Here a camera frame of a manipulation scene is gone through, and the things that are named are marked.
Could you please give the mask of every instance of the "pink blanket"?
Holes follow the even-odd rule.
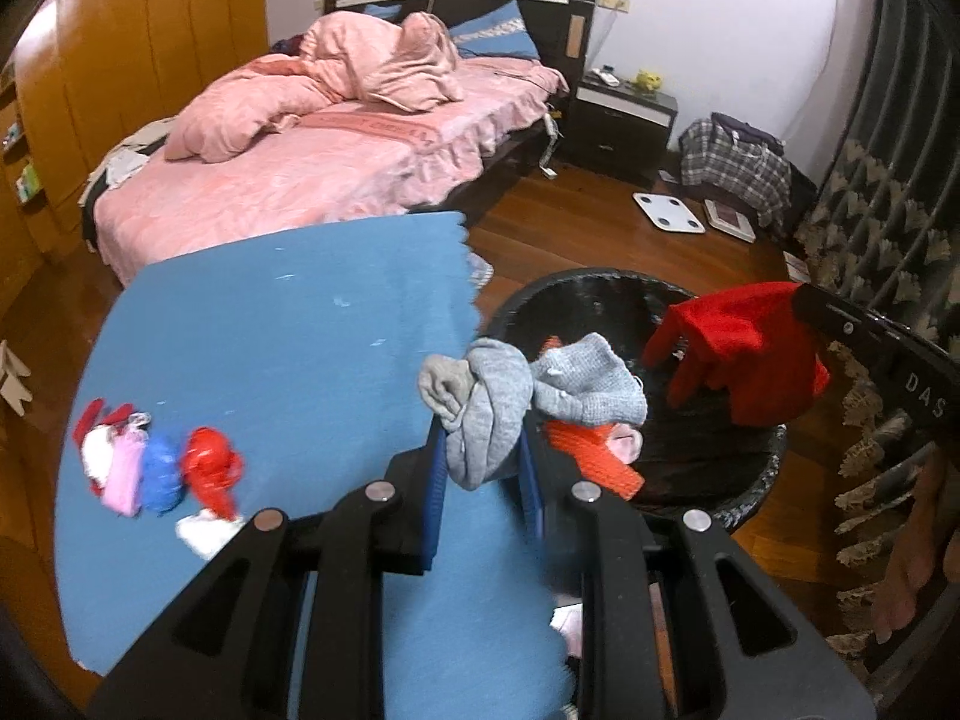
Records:
[[[524,59],[465,59],[456,74],[464,100],[415,117],[351,101],[328,109],[341,127],[267,134],[216,165],[155,153],[97,201],[104,261],[128,284],[148,264],[202,248],[443,202],[483,172],[481,158],[507,134],[544,115],[548,93],[566,89],[557,71]],[[373,116],[389,126],[371,125]]]
[[[331,13],[307,30],[300,57],[263,56],[210,84],[176,117],[164,154],[224,162],[246,151],[258,133],[282,132],[344,100],[429,111],[463,99],[456,69],[456,49],[435,16],[413,13],[396,26]]]

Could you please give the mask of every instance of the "bed headboard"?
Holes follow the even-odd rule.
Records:
[[[364,6],[400,4],[400,18],[418,10],[436,15],[447,26],[490,12],[510,0],[323,0],[323,12],[362,11]],[[574,88],[584,74],[587,39],[596,0],[517,0],[527,30],[544,65],[563,73]]]

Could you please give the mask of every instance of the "blue table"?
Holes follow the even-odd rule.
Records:
[[[247,462],[247,516],[329,509],[421,445],[424,355],[460,355],[477,326],[458,214],[290,230],[149,266],[90,355],[86,403],[131,401],[152,429],[210,425]],[[88,491],[72,443],[56,495],[56,579],[71,654],[106,673],[203,562],[174,533],[200,509],[117,517]],[[550,592],[497,485],[448,489],[423,578],[384,584],[391,720],[542,720],[568,696]]]

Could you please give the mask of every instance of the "metal screw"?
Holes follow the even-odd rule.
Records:
[[[570,493],[573,493],[573,497],[578,501],[593,503],[600,497],[601,490],[600,485],[594,485],[592,482],[577,482],[570,488]]]
[[[683,523],[691,531],[702,533],[709,530],[710,525],[713,524],[713,518],[702,509],[690,509],[683,514]]]
[[[386,503],[397,494],[397,488],[390,482],[371,482],[367,485],[366,493],[374,503]]]
[[[253,517],[253,527],[263,533],[275,531],[282,524],[283,514],[278,509],[263,509],[256,517]]]

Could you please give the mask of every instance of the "yellow figurine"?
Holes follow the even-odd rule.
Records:
[[[662,85],[664,85],[664,77],[649,70],[641,70],[634,79],[634,86],[645,92],[656,92]]]

